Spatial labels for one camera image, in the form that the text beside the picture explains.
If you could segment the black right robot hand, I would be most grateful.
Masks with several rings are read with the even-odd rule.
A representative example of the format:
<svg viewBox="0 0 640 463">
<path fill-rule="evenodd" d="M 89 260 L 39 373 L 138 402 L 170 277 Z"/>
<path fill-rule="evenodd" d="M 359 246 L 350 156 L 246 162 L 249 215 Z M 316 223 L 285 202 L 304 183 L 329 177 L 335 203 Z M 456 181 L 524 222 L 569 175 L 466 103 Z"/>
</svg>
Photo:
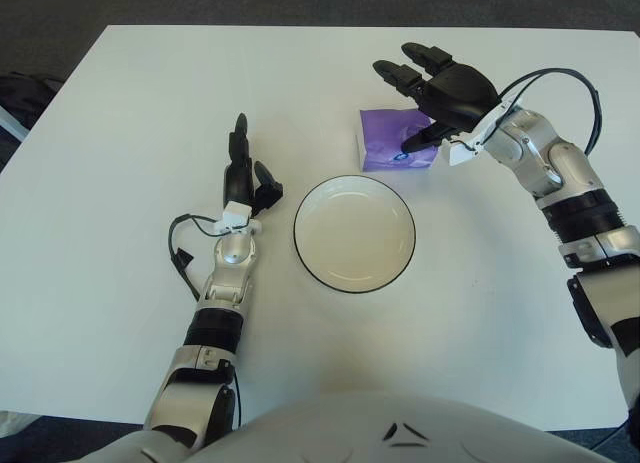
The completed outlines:
<svg viewBox="0 0 640 463">
<path fill-rule="evenodd" d="M 472 132 L 501 102 L 496 88 L 482 73 L 456 62 L 444 50 L 412 42 L 403 44 L 401 49 L 430 76 L 428 80 L 408 65 L 387 60 L 374 62 L 373 69 L 433 120 L 430 126 L 401 144 L 402 152 L 409 154 L 437 147 L 445 138 Z"/>
</svg>

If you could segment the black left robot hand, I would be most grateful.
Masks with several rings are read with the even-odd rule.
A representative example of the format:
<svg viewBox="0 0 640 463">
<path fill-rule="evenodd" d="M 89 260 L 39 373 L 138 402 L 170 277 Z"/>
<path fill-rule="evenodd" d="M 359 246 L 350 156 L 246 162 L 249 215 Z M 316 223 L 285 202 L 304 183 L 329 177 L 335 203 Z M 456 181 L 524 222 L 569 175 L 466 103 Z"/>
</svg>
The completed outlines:
<svg viewBox="0 0 640 463">
<path fill-rule="evenodd" d="M 284 189 L 262 162 L 252 160 L 247 132 L 247 117 L 240 113 L 234 130 L 229 133 L 230 163 L 224 174 L 223 202 L 249 206 L 251 216 L 256 217 L 276 204 L 283 197 Z"/>
</svg>

